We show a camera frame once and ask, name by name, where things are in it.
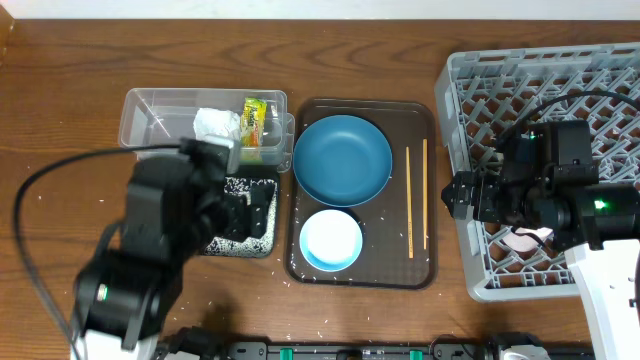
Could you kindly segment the small light blue bowl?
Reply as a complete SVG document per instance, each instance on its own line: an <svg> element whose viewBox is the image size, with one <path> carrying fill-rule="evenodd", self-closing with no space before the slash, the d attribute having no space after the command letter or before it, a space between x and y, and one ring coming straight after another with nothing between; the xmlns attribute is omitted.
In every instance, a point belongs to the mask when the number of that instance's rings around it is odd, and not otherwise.
<svg viewBox="0 0 640 360"><path fill-rule="evenodd" d="M299 235L303 258L322 272L339 272L358 259L364 236L358 222L340 210L322 210L305 221Z"/></svg>

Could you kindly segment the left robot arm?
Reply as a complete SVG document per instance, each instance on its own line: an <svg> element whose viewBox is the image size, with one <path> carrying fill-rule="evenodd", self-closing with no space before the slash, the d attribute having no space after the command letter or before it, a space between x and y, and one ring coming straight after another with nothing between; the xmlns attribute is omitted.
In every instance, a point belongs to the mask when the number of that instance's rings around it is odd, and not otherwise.
<svg viewBox="0 0 640 360"><path fill-rule="evenodd" d="M275 187L228 194L237 143L183 138L152 146L127 185L125 216L105 227L94 254L74 282L72 317L65 320L25 243L21 208L28 189L53 170L85 159L117 155L96 150L64 158L30 175L19 187L12 214L14 241L43 307L66 338L73 359L123 354L148 359L167 314L183 289L185 264L215 238L234 242L266 231Z"/></svg>

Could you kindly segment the white napkin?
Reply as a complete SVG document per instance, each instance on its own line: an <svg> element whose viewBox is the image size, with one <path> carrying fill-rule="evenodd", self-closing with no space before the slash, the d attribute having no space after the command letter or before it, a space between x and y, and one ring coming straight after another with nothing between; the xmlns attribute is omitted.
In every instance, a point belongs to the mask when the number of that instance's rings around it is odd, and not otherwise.
<svg viewBox="0 0 640 360"><path fill-rule="evenodd" d="M228 110L200 108L193 129L197 140L205 140L208 136L241 139L240 116Z"/></svg>

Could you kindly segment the yellow green snack wrapper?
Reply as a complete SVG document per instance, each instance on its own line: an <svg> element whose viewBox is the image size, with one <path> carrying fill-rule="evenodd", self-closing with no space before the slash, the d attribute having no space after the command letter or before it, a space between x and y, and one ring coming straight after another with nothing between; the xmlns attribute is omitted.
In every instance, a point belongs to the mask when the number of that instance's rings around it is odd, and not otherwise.
<svg viewBox="0 0 640 360"><path fill-rule="evenodd" d="M258 98L246 98L241 115L241 141L244 147L259 147L262 143L267 103Z"/></svg>

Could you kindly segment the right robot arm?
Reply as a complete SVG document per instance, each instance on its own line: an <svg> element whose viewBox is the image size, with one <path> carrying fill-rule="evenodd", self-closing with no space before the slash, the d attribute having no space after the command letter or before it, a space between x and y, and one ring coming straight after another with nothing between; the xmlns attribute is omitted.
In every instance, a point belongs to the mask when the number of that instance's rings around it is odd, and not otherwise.
<svg viewBox="0 0 640 360"><path fill-rule="evenodd" d="M497 175L457 172L441 198L455 219L511 227L519 236L547 228L564 254L587 315L598 359L639 356L639 193L602 183L584 120L531 124L576 92L546 101L503 131Z"/></svg>

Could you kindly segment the wooden chopstick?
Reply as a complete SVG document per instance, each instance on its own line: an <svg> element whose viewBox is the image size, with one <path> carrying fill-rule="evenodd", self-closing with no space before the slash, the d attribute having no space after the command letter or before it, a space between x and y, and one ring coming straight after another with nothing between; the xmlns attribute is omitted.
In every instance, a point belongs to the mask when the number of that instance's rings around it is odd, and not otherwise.
<svg viewBox="0 0 640 360"><path fill-rule="evenodd" d="M428 140L422 141L422 220L423 220L423 249L428 250L429 222L428 222Z"/></svg>
<svg viewBox="0 0 640 360"><path fill-rule="evenodd" d="M408 257L414 258L410 149L405 148Z"/></svg>

